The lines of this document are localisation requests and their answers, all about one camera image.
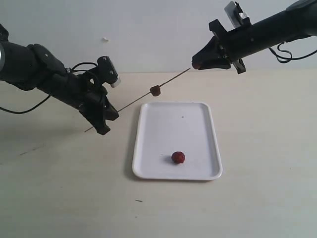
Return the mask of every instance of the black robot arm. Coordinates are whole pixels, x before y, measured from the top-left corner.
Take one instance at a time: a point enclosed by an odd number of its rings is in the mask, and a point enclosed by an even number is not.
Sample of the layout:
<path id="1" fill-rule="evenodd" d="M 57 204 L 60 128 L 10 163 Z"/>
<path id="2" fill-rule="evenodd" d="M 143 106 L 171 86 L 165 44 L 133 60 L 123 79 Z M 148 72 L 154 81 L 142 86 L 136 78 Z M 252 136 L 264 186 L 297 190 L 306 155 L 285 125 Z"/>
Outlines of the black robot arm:
<path id="1" fill-rule="evenodd" d="M 230 2 L 225 11 L 236 28 L 226 31 L 219 20 L 210 22 L 214 37 L 193 56 L 195 69 L 229 69 L 233 64 L 243 73 L 242 58 L 280 43 L 317 36 L 317 0 L 300 0 L 254 25 L 237 2 Z"/>
<path id="2" fill-rule="evenodd" d="M 45 47 L 27 47 L 8 41 L 8 31 L 0 25 L 0 81 L 6 81 L 24 91 L 38 88 L 72 106 L 96 129 L 105 135 L 110 131 L 106 120 L 119 117 L 107 99 L 105 82 L 115 87 L 120 78 L 109 57 L 100 57 L 96 67 L 81 75 L 66 69 Z"/>

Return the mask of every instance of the meatball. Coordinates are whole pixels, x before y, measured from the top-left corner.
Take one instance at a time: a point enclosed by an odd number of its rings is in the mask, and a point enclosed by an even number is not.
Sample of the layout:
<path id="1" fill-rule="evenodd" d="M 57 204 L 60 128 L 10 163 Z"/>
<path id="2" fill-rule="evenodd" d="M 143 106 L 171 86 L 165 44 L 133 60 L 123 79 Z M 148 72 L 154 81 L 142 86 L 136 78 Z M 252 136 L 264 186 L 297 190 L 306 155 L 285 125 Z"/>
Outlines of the meatball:
<path id="1" fill-rule="evenodd" d="M 159 85 L 150 88 L 150 92 L 154 97 L 158 97 L 160 95 L 160 87 Z"/>
<path id="2" fill-rule="evenodd" d="M 172 154 L 172 161 L 176 164 L 183 164 L 185 162 L 185 155 L 183 152 L 175 152 Z"/>

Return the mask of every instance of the black cable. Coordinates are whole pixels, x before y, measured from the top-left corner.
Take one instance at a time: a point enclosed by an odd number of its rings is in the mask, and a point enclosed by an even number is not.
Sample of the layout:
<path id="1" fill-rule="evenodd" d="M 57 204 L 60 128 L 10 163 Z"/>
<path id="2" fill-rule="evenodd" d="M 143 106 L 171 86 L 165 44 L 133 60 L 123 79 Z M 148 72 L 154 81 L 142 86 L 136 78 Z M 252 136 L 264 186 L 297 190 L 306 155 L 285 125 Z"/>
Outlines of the black cable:
<path id="1" fill-rule="evenodd" d="M 302 56 L 302 57 L 298 57 L 298 58 L 293 58 L 293 55 L 290 51 L 285 51 L 285 50 L 281 50 L 280 47 L 281 45 L 283 45 L 284 43 L 281 43 L 277 46 L 277 49 L 280 51 L 280 52 L 284 52 L 284 53 L 288 53 L 291 55 L 291 58 L 287 58 L 287 57 L 283 57 L 283 56 L 280 56 L 278 53 L 276 53 L 275 50 L 273 50 L 272 48 L 269 48 L 269 50 L 272 52 L 273 55 L 276 56 L 277 60 L 280 62 L 280 63 L 289 63 L 290 61 L 293 61 L 293 60 L 303 60 L 303 59 L 306 59 L 310 56 L 313 56 L 315 54 L 317 54 L 317 50 L 315 50 L 314 52 L 311 52 L 310 54 L 308 55 L 305 55 L 305 56 Z"/>
<path id="2" fill-rule="evenodd" d="M 25 113 L 29 113 L 30 111 L 33 111 L 34 109 L 38 108 L 40 105 L 42 105 L 44 102 L 46 102 L 51 96 L 47 96 L 43 101 L 41 101 L 40 103 L 38 103 L 37 105 L 35 105 L 34 107 L 32 107 L 31 109 L 29 110 L 26 110 L 26 111 L 23 111 L 23 112 L 15 112 L 15 111 L 11 111 L 11 110 L 8 110 L 8 109 L 5 109 L 5 108 L 1 108 L 0 107 L 0 110 L 2 111 L 5 111 L 7 113 L 12 113 L 12 114 L 25 114 Z"/>
<path id="3" fill-rule="evenodd" d="M 94 66 L 98 67 L 98 65 L 97 65 L 96 63 L 92 63 L 92 62 L 82 62 L 82 63 L 79 63 L 79 64 L 75 65 L 75 66 L 71 69 L 71 71 L 73 71 L 75 68 L 77 68 L 77 67 L 79 67 L 79 66 L 81 66 L 81 65 L 86 65 L 86 64 L 91 64 L 91 65 L 94 65 Z"/>
<path id="4" fill-rule="evenodd" d="M 94 73 L 91 73 L 89 70 L 82 69 L 82 70 L 72 70 L 71 71 L 71 73 L 77 73 L 77 72 L 85 72 L 85 73 L 90 74 L 93 77 L 94 85 L 101 86 L 98 77 Z"/>

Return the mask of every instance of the white tray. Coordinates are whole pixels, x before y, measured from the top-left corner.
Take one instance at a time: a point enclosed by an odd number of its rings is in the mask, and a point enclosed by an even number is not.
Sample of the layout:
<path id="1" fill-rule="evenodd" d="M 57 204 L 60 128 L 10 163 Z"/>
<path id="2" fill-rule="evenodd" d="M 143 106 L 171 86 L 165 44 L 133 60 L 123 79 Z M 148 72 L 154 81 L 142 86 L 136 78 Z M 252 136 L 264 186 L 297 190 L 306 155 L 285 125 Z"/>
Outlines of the white tray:
<path id="1" fill-rule="evenodd" d="M 171 154 L 182 151 L 176 165 Z M 214 180 L 222 165 L 211 110 L 205 103 L 142 105 L 132 163 L 143 179 Z"/>

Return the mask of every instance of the table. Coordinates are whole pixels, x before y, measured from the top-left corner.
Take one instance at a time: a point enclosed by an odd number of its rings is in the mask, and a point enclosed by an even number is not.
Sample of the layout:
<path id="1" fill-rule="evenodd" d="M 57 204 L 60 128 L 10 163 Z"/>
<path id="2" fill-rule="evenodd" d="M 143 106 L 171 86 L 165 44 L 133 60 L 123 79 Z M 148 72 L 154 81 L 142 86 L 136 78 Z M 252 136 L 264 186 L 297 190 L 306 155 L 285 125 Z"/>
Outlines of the table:
<path id="1" fill-rule="evenodd" d="M 120 109 L 176 73 L 121 74 Z M 106 136 L 49 99 L 0 112 L 2 238 L 315 237 L 317 70 L 188 72 L 109 122 Z M 2 82 L 1 107 L 45 94 Z M 224 167 L 212 182 L 144 181 L 131 171 L 140 106 L 210 105 Z"/>

